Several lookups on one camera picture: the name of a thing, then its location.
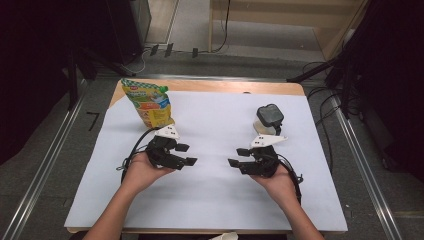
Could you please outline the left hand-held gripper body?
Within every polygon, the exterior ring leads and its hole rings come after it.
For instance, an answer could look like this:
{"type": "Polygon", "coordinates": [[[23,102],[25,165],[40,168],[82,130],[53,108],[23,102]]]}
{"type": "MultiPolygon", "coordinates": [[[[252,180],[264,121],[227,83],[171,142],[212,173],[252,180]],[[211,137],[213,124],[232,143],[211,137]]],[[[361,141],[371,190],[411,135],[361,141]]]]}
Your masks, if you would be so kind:
{"type": "Polygon", "coordinates": [[[170,153],[177,147],[180,138],[175,125],[170,124],[155,131],[153,139],[148,143],[145,152],[154,166],[181,170],[183,159],[170,153]]]}

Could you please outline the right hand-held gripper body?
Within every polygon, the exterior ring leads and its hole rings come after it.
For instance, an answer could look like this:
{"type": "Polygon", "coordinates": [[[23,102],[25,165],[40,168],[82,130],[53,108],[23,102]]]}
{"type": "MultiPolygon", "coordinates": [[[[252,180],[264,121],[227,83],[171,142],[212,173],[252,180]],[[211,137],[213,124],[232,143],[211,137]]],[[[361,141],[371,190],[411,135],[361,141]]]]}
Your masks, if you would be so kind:
{"type": "Polygon", "coordinates": [[[285,141],[284,136],[260,134],[250,144],[251,155],[254,162],[247,162],[245,168],[239,168],[242,174],[256,175],[269,178],[274,175],[279,165],[277,153],[273,144],[285,141]]]}

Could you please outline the clear container with black lid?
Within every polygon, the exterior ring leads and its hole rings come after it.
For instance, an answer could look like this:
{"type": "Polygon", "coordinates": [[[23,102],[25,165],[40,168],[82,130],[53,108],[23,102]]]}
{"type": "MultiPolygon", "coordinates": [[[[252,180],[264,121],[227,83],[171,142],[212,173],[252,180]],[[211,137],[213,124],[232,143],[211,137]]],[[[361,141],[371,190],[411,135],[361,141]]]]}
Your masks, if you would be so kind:
{"type": "Polygon", "coordinates": [[[256,112],[257,119],[253,126],[258,134],[275,135],[281,134],[281,125],[284,115],[275,104],[261,106],[256,112]]]}

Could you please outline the yellow spouted pouch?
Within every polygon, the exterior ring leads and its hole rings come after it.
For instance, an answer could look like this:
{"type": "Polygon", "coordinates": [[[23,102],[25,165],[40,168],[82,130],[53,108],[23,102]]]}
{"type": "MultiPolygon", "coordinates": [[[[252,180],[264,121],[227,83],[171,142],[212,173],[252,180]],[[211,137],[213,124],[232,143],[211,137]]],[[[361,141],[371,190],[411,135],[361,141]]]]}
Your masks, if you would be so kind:
{"type": "Polygon", "coordinates": [[[122,89],[148,128],[174,124],[167,86],[130,79],[121,80],[122,89]]]}

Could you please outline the person's left hand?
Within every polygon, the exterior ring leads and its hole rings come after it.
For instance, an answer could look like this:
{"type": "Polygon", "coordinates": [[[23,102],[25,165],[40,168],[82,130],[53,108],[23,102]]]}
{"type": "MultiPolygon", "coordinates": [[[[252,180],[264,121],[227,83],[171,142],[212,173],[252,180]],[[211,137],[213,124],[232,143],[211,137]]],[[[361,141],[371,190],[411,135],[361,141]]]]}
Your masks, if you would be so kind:
{"type": "Polygon", "coordinates": [[[122,188],[132,194],[138,194],[151,186],[159,178],[172,173],[173,169],[154,167],[146,153],[136,154],[127,169],[121,184],[122,188]]]}

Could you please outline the person's right hand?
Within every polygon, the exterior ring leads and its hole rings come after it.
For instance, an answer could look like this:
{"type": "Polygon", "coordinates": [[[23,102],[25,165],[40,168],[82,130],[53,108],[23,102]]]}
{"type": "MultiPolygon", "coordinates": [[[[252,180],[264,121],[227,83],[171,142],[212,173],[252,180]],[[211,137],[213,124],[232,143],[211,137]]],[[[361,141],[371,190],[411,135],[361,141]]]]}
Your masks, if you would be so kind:
{"type": "Polygon", "coordinates": [[[299,207],[294,184],[284,167],[278,166],[276,172],[270,178],[252,176],[252,179],[261,185],[283,210],[299,207]]]}

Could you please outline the white paper sheet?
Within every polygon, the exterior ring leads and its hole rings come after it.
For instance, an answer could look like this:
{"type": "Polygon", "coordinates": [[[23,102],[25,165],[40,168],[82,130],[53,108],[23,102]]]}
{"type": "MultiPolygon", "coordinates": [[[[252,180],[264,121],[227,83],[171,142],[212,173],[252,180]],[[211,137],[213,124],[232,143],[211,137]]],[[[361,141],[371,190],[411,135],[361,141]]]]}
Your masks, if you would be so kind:
{"type": "MultiPolygon", "coordinates": [[[[230,166],[237,149],[249,147],[259,107],[283,112],[284,141],[275,151],[302,176],[301,205],[325,233],[347,229],[308,101],[303,95],[171,91],[172,116],[187,156],[185,167],[157,180],[133,201],[124,227],[141,231],[278,232],[290,226],[266,191],[230,166]]],[[[122,161],[151,136],[127,97],[106,112],[91,159],[68,217],[70,230],[91,227],[120,185],[122,161]]]]}

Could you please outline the wooden table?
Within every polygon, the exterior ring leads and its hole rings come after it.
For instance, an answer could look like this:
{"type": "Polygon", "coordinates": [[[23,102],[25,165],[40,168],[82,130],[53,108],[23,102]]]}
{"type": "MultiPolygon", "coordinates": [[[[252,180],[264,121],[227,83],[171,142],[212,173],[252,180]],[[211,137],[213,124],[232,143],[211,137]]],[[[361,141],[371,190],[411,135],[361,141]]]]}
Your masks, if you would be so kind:
{"type": "Polygon", "coordinates": [[[347,223],[303,88],[298,84],[166,80],[180,140],[197,158],[157,180],[133,201],[128,233],[288,233],[289,223],[266,191],[229,165],[257,133],[256,111],[269,103],[284,114],[285,141],[275,151],[302,176],[301,205],[325,234],[347,223]]]}

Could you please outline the black metal stand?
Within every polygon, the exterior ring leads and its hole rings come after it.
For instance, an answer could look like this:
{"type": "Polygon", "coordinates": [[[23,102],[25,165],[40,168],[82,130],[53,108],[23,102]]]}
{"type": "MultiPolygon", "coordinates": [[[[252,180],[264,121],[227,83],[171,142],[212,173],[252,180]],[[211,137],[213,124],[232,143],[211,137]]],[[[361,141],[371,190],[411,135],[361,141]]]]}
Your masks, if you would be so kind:
{"type": "Polygon", "coordinates": [[[322,62],[320,65],[302,73],[299,76],[287,79],[287,82],[301,83],[302,81],[317,75],[318,73],[324,72],[327,69],[331,69],[331,71],[324,80],[325,85],[329,89],[335,89],[337,86],[341,88],[341,111],[343,115],[348,118],[349,97],[354,78],[356,77],[353,64],[348,60],[345,60],[342,57],[335,57],[326,62],[322,62]]]}
{"type": "Polygon", "coordinates": [[[84,78],[94,80],[97,76],[97,70],[92,61],[95,60],[106,68],[112,70],[120,76],[132,77],[134,73],[118,67],[111,61],[95,53],[94,51],[79,47],[76,45],[69,45],[66,47],[67,56],[67,70],[68,70],[68,85],[69,85],[69,106],[68,109],[73,109],[79,99],[78,85],[77,85],[77,71],[80,71],[84,78]]]}

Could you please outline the black cabinet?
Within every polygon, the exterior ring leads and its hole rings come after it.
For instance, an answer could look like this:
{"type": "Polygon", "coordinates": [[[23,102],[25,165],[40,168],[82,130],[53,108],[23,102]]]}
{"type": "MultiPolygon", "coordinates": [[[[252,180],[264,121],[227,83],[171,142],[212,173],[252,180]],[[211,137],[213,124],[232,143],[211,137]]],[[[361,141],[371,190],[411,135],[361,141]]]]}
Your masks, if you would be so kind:
{"type": "Polygon", "coordinates": [[[111,16],[113,35],[117,43],[115,59],[128,64],[139,56],[152,20],[148,0],[106,0],[111,16]]]}

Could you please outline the dark curtain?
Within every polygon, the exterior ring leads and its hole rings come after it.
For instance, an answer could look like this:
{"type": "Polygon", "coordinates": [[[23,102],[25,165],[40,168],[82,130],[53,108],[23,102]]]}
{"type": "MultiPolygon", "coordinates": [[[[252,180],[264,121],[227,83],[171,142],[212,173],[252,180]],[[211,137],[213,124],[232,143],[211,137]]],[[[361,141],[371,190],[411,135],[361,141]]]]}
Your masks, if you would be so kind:
{"type": "Polygon", "coordinates": [[[0,165],[69,93],[66,47],[94,1],[0,0],[0,165]]]}
{"type": "Polygon", "coordinates": [[[370,0],[351,60],[387,167],[424,182],[424,0],[370,0]]]}

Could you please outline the short metal floor rail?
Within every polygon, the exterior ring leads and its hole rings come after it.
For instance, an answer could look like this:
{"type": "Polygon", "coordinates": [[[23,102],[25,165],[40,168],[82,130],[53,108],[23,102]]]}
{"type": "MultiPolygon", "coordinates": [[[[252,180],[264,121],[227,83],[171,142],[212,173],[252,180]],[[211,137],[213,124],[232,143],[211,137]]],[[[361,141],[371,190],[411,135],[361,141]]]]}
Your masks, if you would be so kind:
{"type": "Polygon", "coordinates": [[[97,75],[96,79],[153,79],[153,80],[202,80],[202,81],[242,81],[242,82],[266,82],[285,83],[285,78],[245,77],[245,76],[198,76],[198,75],[173,75],[173,74],[145,74],[135,76],[120,75],[97,75]]]}

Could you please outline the long metal floor rail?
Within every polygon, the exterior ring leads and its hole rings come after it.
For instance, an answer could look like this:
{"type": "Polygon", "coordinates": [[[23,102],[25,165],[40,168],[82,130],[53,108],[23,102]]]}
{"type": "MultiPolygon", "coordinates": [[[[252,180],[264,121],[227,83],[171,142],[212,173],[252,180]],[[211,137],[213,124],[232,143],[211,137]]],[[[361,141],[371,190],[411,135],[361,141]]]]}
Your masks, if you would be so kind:
{"type": "Polygon", "coordinates": [[[19,237],[29,219],[39,196],[44,188],[44,185],[53,169],[57,157],[63,147],[63,144],[80,112],[81,105],[84,101],[87,88],[90,82],[83,79],[77,86],[79,93],[77,94],[77,102],[67,111],[59,129],[57,130],[53,141],[51,142],[48,151],[46,152],[31,184],[20,200],[17,210],[15,211],[8,228],[6,229],[1,240],[19,240],[19,237]]]}
{"type": "Polygon", "coordinates": [[[364,186],[368,192],[374,211],[379,219],[380,225],[385,233],[386,239],[404,240],[395,220],[395,217],[368,163],[367,157],[357,138],[351,120],[347,119],[342,113],[341,100],[338,97],[333,97],[331,103],[333,107],[338,107],[338,109],[336,110],[338,122],[342,128],[349,148],[353,154],[354,161],[364,182],[364,186]]]}

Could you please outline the light wooden frame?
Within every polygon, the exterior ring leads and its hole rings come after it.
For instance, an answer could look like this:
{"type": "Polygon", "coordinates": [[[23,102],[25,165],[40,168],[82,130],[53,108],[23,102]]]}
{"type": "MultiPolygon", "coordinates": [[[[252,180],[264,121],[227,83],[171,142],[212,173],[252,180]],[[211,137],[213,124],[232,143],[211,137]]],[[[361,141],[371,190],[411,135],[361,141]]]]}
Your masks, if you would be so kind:
{"type": "Polygon", "coordinates": [[[312,27],[326,60],[340,53],[348,32],[356,28],[370,0],[209,0],[208,50],[212,50],[214,20],[229,10],[238,22],[312,27]]]}

